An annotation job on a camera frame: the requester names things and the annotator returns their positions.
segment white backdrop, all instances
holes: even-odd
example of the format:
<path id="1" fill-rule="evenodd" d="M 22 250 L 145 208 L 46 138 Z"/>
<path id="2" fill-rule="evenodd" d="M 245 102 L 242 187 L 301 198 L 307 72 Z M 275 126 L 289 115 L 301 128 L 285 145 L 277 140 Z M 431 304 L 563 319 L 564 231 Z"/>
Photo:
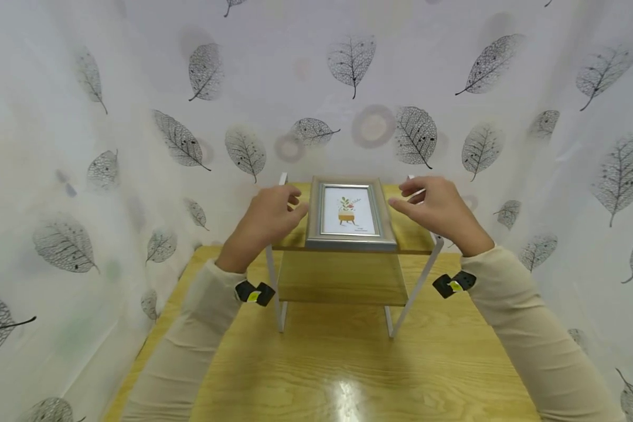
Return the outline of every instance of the white backdrop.
<path id="1" fill-rule="evenodd" d="M 193 247 L 281 172 L 453 179 L 619 398 L 633 0 L 547 3 L 0 1 L 0 421 L 98 420 Z"/>

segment beige sleeve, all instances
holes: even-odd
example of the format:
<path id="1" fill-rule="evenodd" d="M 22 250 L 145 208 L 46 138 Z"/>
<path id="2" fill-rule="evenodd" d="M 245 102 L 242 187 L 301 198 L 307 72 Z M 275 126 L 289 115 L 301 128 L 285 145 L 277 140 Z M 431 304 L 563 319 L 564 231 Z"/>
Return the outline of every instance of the beige sleeve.
<path id="1" fill-rule="evenodd" d="M 139 375 L 122 421 L 189 421 L 213 355 L 241 306 L 235 286 L 245 279 L 225 273 L 213 260 L 205 264 L 192 281 L 181 314 Z"/>
<path id="2" fill-rule="evenodd" d="M 462 270 L 476 276 L 471 299 L 495 330 L 543 421 L 626 421 L 515 255 L 498 246 L 462 258 Z"/>

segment potted plant drawing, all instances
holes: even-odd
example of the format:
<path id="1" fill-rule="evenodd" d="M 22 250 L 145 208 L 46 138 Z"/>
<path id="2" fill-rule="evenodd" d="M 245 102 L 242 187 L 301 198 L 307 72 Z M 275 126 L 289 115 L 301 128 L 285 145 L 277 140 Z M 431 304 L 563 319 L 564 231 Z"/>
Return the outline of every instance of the potted plant drawing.
<path id="1" fill-rule="evenodd" d="M 342 222 L 352 223 L 356 226 L 355 222 L 355 204 L 361 199 L 349 200 L 344 196 L 340 198 L 340 205 L 338 207 L 338 219 L 340 220 L 340 226 Z"/>

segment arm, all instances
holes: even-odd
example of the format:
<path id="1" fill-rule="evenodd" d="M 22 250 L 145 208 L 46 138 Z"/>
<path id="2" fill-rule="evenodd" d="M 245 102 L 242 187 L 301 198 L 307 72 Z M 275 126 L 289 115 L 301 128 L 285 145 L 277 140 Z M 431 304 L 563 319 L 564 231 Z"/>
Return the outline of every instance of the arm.
<path id="1" fill-rule="evenodd" d="M 200 384 L 240 309 L 235 287 L 265 246 L 288 235 L 307 214 L 299 196 L 294 186 L 275 186 L 251 201 L 218 259 L 192 281 L 180 315 L 140 373 L 122 421 L 189 421 Z"/>
<path id="2" fill-rule="evenodd" d="M 463 258 L 462 269 L 477 277 L 469 290 L 473 303 L 495 330 L 543 421 L 626 421 L 515 255 L 496 247 Z"/>
<path id="3" fill-rule="evenodd" d="M 591 361 L 539 297 L 530 272 L 511 252 L 495 247 L 454 184 L 425 177 L 400 188 L 403 196 L 414 196 L 392 199 L 392 207 L 462 250 L 462 269 L 477 278 L 469 290 L 473 303 L 495 330 L 542 419 L 625 421 Z"/>

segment person's left hand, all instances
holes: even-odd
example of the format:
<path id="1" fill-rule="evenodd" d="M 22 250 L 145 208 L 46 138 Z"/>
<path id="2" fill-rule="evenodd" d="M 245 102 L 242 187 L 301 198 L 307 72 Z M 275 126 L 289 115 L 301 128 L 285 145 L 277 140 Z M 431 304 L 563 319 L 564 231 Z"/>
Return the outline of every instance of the person's left hand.
<path id="1" fill-rule="evenodd" d="M 301 194 L 290 184 L 260 190 L 223 245 L 216 266 L 231 273 L 245 272 L 267 245 L 283 239 L 307 215 L 308 204 L 298 200 Z"/>

